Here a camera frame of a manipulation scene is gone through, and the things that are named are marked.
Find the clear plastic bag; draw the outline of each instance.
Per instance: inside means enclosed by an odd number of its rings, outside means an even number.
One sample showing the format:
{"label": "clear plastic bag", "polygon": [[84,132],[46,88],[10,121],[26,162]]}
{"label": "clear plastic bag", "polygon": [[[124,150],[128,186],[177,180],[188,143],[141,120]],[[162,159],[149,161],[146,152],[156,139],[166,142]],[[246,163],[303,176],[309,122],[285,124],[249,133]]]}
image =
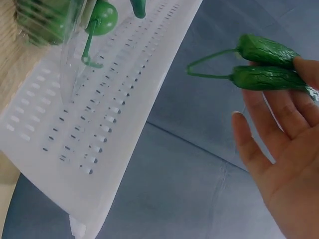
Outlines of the clear plastic bag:
{"label": "clear plastic bag", "polygon": [[102,47],[92,41],[93,37],[106,35],[116,27],[119,18],[127,17],[127,11],[119,17],[118,9],[126,3],[133,14],[132,4],[137,17],[145,16],[145,0],[15,0],[15,3],[16,22],[25,43],[40,48],[50,46],[49,60],[59,70],[64,103],[72,100],[77,79],[85,67],[103,67],[91,59],[89,50],[91,46]]}

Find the green plastic stem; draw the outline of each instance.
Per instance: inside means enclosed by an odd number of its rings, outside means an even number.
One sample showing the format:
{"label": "green plastic stem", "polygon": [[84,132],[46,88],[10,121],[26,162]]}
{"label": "green plastic stem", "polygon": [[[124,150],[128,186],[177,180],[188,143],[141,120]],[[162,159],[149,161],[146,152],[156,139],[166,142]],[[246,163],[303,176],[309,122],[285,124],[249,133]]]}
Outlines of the green plastic stem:
{"label": "green plastic stem", "polygon": [[92,62],[91,57],[89,56],[89,50],[91,47],[92,38],[93,38],[93,34],[94,34],[97,23],[98,23],[97,20],[93,20],[89,23],[91,25],[91,27],[90,27],[91,30],[89,32],[88,40],[86,41],[85,48],[84,48],[83,55],[82,55],[81,59],[82,59],[82,62],[87,66],[91,66],[94,68],[102,68],[103,64]]}
{"label": "green plastic stem", "polygon": [[220,55],[223,55],[225,53],[229,53],[229,52],[236,52],[237,51],[237,48],[234,48],[234,49],[228,49],[228,50],[224,50],[224,51],[220,51],[220,52],[217,52],[217,53],[214,53],[214,54],[211,54],[209,56],[205,56],[197,61],[194,61],[192,63],[190,63],[188,66],[187,66],[187,74],[189,74],[190,76],[199,76],[199,77],[203,77],[203,78],[214,78],[214,79],[229,79],[230,76],[220,76],[220,75],[210,75],[210,74],[201,74],[201,73],[196,73],[196,72],[193,72],[192,71],[192,68],[204,61],[207,61],[207,60],[210,60],[216,56],[220,56]]}

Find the white plastic tray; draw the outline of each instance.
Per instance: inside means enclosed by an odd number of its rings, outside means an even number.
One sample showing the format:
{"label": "white plastic tray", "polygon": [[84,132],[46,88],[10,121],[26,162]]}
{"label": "white plastic tray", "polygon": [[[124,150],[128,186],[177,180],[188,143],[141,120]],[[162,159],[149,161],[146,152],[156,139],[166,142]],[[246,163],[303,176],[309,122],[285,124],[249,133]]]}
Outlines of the white plastic tray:
{"label": "white plastic tray", "polygon": [[63,105],[57,69],[39,62],[0,116],[0,149],[93,239],[177,50],[202,0],[153,0],[104,37],[73,103]]}

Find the green toy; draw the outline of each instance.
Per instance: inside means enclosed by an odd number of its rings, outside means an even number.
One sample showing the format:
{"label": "green toy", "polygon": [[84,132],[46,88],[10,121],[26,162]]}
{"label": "green toy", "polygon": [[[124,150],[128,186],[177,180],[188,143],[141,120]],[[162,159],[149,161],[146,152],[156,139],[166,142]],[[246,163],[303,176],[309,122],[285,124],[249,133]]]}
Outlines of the green toy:
{"label": "green toy", "polygon": [[[193,67],[227,52],[239,54],[259,66],[237,66],[231,75],[219,76],[193,72]],[[225,50],[206,56],[187,66],[191,76],[228,79],[239,88],[253,91],[299,90],[308,93],[313,100],[319,100],[319,93],[308,86],[293,70],[293,59],[299,56],[295,51],[272,40],[244,34],[235,49]]]}
{"label": "green toy", "polygon": [[89,34],[86,42],[84,52],[82,55],[82,62],[88,66],[95,68],[102,68],[102,64],[91,62],[89,56],[89,49],[93,36],[100,36],[112,31],[118,22],[118,12],[116,8],[110,3],[102,0],[97,0],[93,9],[90,22],[85,31]]}
{"label": "green toy", "polygon": [[146,16],[146,0],[130,0],[134,14],[137,18],[144,18]]}

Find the rectangular hole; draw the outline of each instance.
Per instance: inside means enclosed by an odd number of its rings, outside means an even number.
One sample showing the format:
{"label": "rectangular hole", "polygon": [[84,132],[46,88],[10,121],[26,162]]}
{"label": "rectangular hole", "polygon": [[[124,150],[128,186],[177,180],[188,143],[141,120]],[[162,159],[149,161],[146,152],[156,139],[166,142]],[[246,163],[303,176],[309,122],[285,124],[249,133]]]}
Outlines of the rectangular hole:
{"label": "rectangular hole", "polygon": [[8,130],[10,130],[10,131],[14,131],[14,127],[13,127],[12,125],[10,125],[10,124],[7,124],[7,125],[6,125],[6,128],[7,128]]}

